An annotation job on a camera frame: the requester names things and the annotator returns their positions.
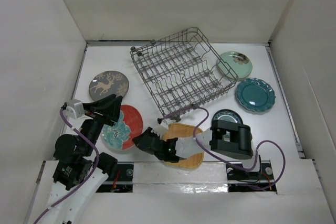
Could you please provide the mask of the square woven bamboo plate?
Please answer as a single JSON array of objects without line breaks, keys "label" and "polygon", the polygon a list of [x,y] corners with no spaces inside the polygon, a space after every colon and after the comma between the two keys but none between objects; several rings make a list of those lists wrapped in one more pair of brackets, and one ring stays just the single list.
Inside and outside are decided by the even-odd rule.
[{"label": "square woven bamboo plate", "polygon": [[[176,137],[190,137],[193,136],[194,126],[172,123],[169,125],[168,131],[163,135],[163,140],[167,141]],[[164,162],[165,165],[176,166],[180,168],[195,169],[203,162],[204,152],[194,154],[187,159],[180,160],[178,163]]]}]

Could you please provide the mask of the red plate with teal flower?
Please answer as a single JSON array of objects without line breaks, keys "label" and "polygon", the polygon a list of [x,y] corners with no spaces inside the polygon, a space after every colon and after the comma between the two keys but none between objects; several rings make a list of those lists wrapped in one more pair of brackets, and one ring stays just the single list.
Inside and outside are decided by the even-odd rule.
[{"label": "red plate with teal flower", "polygon": [[139,111],[130,105],[121,105],[120,116],[114,126],[104,125],[101,139],[115,151],[126,151],[134,146],[133,138],[143,131],[143,120]]}]

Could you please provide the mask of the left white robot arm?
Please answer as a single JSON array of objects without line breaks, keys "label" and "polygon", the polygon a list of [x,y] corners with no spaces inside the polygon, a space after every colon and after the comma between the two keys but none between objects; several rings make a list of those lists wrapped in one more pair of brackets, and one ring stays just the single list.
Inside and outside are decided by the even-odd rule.
[{"label": "left white robot arm", "polygon": [[119,119],[123,97],[109,95],[95,102],[71,99],[60,108],[60,116],[73,134],[57,138],[53,157],[57,166],[47,208],[35,223],[78,223],[97,189],[118,174],[118,161],[96,147],[105,125]]}]

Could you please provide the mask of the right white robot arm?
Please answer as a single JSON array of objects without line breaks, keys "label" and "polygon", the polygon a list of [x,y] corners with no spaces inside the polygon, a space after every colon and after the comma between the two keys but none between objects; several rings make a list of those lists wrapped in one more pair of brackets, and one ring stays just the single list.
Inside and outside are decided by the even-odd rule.
[{"label": "right white robot arm", "polygon": [[241,166],[216,157],[228,166],[240,169],[248,178],[255,178],[261,173],[258,151],[253,148],[251,130],[248,125],[230,121],[215,120],[211,127],[202,133],[188,137],[163,139],[169,130],[169,121],[162,120],[154,128],[147,128],[141,135],[133,139],[135,146],[143,152],[154,155],[165,162],[177,163],[191,156],[207,152],[212,157],[215,153],[241,162]]}]

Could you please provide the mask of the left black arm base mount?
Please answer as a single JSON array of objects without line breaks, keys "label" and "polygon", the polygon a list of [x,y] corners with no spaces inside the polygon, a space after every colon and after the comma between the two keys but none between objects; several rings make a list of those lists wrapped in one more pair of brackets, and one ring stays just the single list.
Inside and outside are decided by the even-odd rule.
[{"label": "left black arm base mount", "polygon": [[134,163],[117,164],[116,173],[97,189],[97,193],[131,193],[133,192]]}]

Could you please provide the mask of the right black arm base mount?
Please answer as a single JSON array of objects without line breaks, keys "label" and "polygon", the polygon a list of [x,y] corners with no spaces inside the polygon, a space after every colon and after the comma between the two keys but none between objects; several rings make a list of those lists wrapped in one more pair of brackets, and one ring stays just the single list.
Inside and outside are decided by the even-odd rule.
[{"label": "right black arm base mount", "polygon": [[260,161],[260,168],[256,172],[236,169],[228,164],[225,165],[225,168],[229,193],[258,191],[255,187],[266,187],[263,191],[277,192],[276,185],[270,186],[275,181],[271,161]]}]

